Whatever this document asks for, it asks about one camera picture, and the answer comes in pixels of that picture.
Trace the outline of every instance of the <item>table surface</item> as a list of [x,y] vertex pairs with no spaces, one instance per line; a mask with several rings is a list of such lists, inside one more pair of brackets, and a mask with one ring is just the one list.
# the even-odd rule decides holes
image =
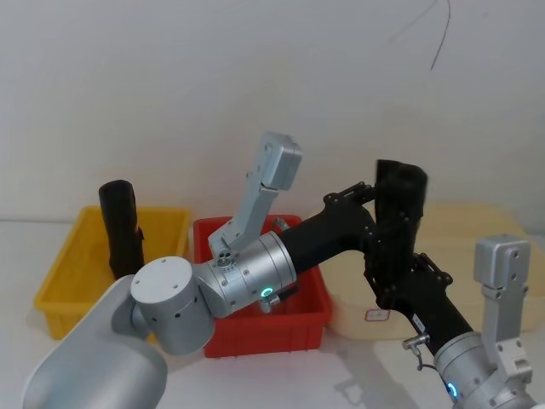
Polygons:
[[[0,222],[0,407],[20,407],[28,374],[56,345],[32,300],[71,224]],[[522,336],[545,402],[545,325]],[[422,351],[425,361],[432,357]],[[169,379],[159,409],[447,409],[436,372],[416,370],[399,341],[361,342],[326,332],[316,351],[209,360],[165,355]]]

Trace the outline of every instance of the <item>white wall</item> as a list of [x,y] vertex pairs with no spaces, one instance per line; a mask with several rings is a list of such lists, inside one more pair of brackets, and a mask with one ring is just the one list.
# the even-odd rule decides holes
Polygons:
[[119,177],[141,205],[230,213],[276,130],[305,152],[276,210],[396,158],[432,199],[545,228],[545,2],[451,1],[430,72],[444,0],[4,0],[0,217],[72,219]]

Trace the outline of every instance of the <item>black tube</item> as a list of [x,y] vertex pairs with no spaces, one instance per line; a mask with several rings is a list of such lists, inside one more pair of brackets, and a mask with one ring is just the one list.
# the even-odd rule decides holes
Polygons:
[[110,181],[99,189],[102,218],[110,246],[110,268],[116,279],[144,266],[144,236],[136,218],[135,192],[127,181]]
[[411,313],[407,315],[416,332],[429,335],[427,348],[432,355],[437,354],[451,339],[473,331],[446,294],[443,297],[415,300]]
[[279,238],[296,272],[302,273],[347,250],[365,250],[375,223],[369,212],[349,199],[326,204],[321,213],[284,230]]

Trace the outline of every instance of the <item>cable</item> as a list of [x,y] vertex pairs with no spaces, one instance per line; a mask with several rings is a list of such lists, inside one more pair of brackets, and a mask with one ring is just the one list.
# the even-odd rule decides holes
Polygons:
[[422,362],[422,357],[420,355],[417,355],[416,358],[418,358],[418,366],[416,367],[417,371],[421,371],[422,368],[428,368],[428,369],[433,369],[434,371],[439,373],[439,371],[437,370],[437,368],[435,366],[429,365],[429,364],[424,364]]
[[433,59],[432,66],[429,69],[430,71],[432,71],[433,68],[435,67],[435,63],[437,62],[437,59],[439,57],[439,53],[441,52],[441,49],[443,48],[443,43],[445,42],[446,32],[449,30],[449,24],[450,24],[450,0],[446,0],[446,3],[449,6],[449,16],[446,19],[446,25],[445,25],[445,31],[443,32],[443,38],[441,39],[441,43],[439,44],[439,46],[437,48],[437,53],[435,54],[435,58]]

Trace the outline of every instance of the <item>label sticker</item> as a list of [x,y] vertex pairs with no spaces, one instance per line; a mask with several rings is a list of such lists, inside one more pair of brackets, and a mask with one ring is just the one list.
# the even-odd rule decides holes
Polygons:
[[365,320],[368,322],[381,322],[381,321],[387,321],[388,318],[390,318],[390,310],[389,309],[368,309],[365,312]]
[[420,330],[421,333],[426,332],[426,327],[424,326],[422,321],[420,321],[420,318],[418,318],[418,315],[416,315],[416,314],[412,315],[412,322],[415,323],[415,325],[418,327],[418,329]]

